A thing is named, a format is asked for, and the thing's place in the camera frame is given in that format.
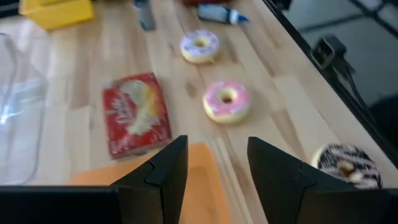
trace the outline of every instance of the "red box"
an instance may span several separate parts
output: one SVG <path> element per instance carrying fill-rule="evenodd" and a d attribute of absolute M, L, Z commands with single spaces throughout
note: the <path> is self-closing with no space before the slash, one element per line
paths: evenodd
<path fill-rule="evenodd" d="M 188 6 L 197 6 L 199 4 L 220 4 L 230 1 L 232 0 L 182 0 L 182 2 Z"/>
<path fill-rule="evenodd" d="M 103 90 L 103 104 L 113 158 L 172 140 L 164 97 L 153 73 L 113 81 Z"/>

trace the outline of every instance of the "orange plate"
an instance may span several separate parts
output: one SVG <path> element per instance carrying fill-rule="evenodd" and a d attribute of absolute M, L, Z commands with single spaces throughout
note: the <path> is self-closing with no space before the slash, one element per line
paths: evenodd
<path fill-rule="evenodd" d="M 139 167 L 154 154 L 131 161 L 83 172 L 74 176 L 71 185 L 109 185 Z M 204 144 L 189 146 L 188 180 L 180 223 L 232 223 L 220 175 L 211 151 Z"/>

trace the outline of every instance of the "donut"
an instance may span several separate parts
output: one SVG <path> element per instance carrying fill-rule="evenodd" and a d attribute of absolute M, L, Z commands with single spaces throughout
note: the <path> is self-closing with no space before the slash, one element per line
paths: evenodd
<path fill-rule="evenodd" d="M 314 155 L 311 165 L 359 189 L 380 189 L 380 172 L 369 156 L 358 147 L 328 144 Z"/>
<path fill-rule="evenodd" d="M 219 49 L 218 37 L 208 30 L 191 32 L 180 43 L 183 57 L 195 64 L 214 62 Z"/>
<path fill-rule="evenodd" d="M 248 113 L 250 96 L 241 84 L 234 81 L 211 84 L 203 96 L 206 114 L 220 124 L 241 121 Z"/>

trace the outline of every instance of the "wooden table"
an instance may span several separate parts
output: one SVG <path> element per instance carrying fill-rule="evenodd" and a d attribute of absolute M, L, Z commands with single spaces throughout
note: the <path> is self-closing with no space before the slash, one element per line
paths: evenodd
<path fill-rule="evenodd" d="M 130 1 L 96 2 L 95 20 L 49 34 L 23 17 L 0 20 L 0 32 L 10 33 L 49 81 L 40 163 L 32 183 L 62 184 L 78 172 L 117 162 L 108 155 L 102 86 L 153 71 L 165 94 L 173 135 L 225 149 L 232 179 L 239 183 L 225 186 L 248 208 L 247 222 L 265 220 L 249 173 L 249 136 L 307 162 L 322 144 L 355 144 L 379 166 L 386 187 L 398 186 L 396 168 L 266 5 L 235 0 L 230 6 L 248 15 L 250 23 L 200 22 L 179 0 L 152 0 L 153 32 L 139 27 Z M 180 55 L 180 39 L 199 28 L 222 41 L 221 57 L 213 65 L 195 66 Z M 217 125 L 202 107 L 206 86 L 225 79 L 241 82 L 252 94 L 251 113 L 239 125 Z"/>

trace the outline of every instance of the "yellow container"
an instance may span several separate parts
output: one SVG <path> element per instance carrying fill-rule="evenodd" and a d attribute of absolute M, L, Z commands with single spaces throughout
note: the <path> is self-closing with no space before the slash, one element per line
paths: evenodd
<path fill-rule="evenodd" d="M 38 0 L 41 5 L 49 5 L 54 3 L 59 3 L 67 0 Z"/>
<path fill-rule="evenodd" d="M 28 16 L 41 28 L 52 30 L 92 19 L 90 0 L 69 0 L 42 5 L 41 0 L 21 0 L 19 13 Z"/>

